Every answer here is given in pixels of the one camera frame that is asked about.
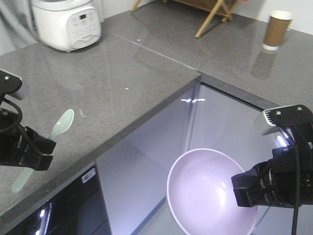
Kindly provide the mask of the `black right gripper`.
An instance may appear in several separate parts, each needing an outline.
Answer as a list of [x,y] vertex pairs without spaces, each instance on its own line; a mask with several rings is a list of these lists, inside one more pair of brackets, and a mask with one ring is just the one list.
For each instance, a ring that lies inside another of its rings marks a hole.
[[313,124],[279,128],[288,145],[273,158],[231,177],[239,207],[300,207],[313,203]]

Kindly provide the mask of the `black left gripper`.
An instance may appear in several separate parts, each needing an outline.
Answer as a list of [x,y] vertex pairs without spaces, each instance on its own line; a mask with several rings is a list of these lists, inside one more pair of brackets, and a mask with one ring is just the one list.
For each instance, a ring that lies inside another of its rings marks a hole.
[[[31,142],[42,152],[28,152],[30,150],[28,136]],[[28,167],[35,171],[47,171],[53,160],[53,150],[56,142],[39,135],[28,126],[9,129],[0,134],[0,165]]]

